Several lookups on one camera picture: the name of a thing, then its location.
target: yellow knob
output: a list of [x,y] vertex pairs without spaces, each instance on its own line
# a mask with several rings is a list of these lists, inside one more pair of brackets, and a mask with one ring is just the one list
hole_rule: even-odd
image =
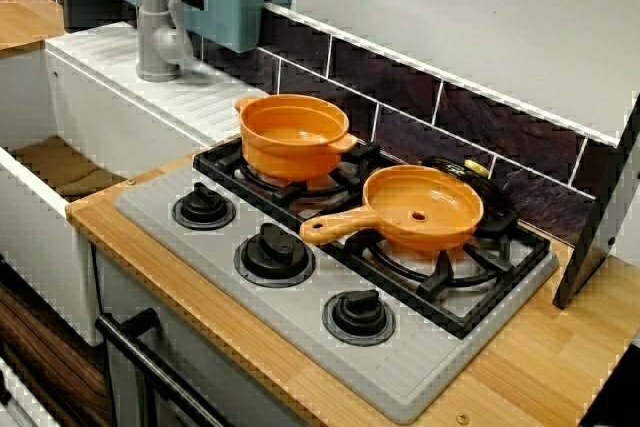
[[485,169],[483,166],[481,166],[480,164],[478,164],[477,162],[474,162],[473,160],[465,160],[464,166],[467,169],[473,170],[476,174],[480,174],[481,176],[486,178],[489,177],[489,171]]

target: orange frying pan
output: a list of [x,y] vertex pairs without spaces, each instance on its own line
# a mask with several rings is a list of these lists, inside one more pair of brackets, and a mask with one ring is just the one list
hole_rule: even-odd
[[398,165],[379,170],[364,185],[362,207],[307,220],[300,237],[326,244],[358,230],[374,228],[387,240],[420,251],[465,243],[482,219],[478,194],[436,169]]

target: orange saucepan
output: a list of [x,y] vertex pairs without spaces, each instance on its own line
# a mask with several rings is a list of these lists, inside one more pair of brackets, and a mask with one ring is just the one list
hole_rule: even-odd
[[397,165],[374,173],[364,185],[362,207],[304,222],[300,237],[326,244],[358,230],[375,228],[387,240],[419,251],[465,243],[482,219],[478,194],[436,169]]
[[236,103],[242,155],[269,177],[315,179],[336,168],[357,139],[349,119],[333,104],[304,95],[272,95]]

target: black oven handle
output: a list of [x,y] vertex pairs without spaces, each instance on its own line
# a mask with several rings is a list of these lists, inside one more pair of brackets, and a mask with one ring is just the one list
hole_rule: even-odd
[[[187,414],[198,426],[233,427],[233,425],[213,407],[191,385],[180,377],[164,360],[136,337],[160,324],[158,314],[146,309],[126,322],[116,322],[111,314],[102,314],[96,320],[96,328],[118,351],[122,353],[144,377],[148,387],[155,388],[164,398],[169,399]],[[146,402],[153,403],[151,389],[145,389]],[[145,427],[155,426],[153,412],[141,413]]]

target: burner grate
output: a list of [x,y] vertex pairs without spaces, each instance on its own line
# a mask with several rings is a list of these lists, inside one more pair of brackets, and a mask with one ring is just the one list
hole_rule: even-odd
[[[251,184],[234,178],[234,173],[241,169],[242,165],[246,165],[242,157],[241,145],[242,139],[235,139],[200,153],[194,158],[193,166],[241,199],[297,232],[306,219],[291,210],[289,206],[295,200],[303,198],[304,195],[310,196],[312,191],[305,194],[306,185],[303,188],[301,185],[290,184],[284,188],[263,189],[263,192],[257,192]],[[345,187],[347,195],[316,215],[339,212],[361,205],[362,184],[366,177],[378,168],[395,165],[391,159],[380,152],[380,147],[375,144],[358,145],[352,151],[343,154],[342,160],[358,165],[356,174],[345,176],[341,171],[332,172],[332,178]],[[518,226],[515,222],[510,227],[508,236],[504,233],[496,236],[495,232],[489,232],[487,236],[496,240],[500,245],[499,255],[496,256],[484,249],[478,249],[471,244],[464,247],[465,252],[478,262],[485,269],[485,272],[477,276],[456,279],[453,277],[448,257],[442,255],[438,259],[437,265],[439,267],[436,269],[436,274],[428,278],[413,279],[419,282],[418,287],[413,289],[407,286],[406,278],[393,272],[394,269],[381,269],[375,261],[363,257],[366,249],[380,242],[380,234],[373,229],[364,230],[351,236],[344,245],[340,242],[332,242],[319,247],[342,262],[347,268],[394,296],[420,315],[428,318],[450,334],[463,339],[549,252],[550,242],[547,239]],[[513,265],[509,261],[509,245],[512,241],[520,242],[531,248],[529,254],[517,265]],[[369,251],[375,257],[376,247],[373,247],[373,251],[371,249]],[[447,310],[436,299],[442,291],[453,285],[456,288],[468,287],[487,283],[490,280],[494,280],[494,283],[488,288],[486,295],[464,316],[458,316]]]

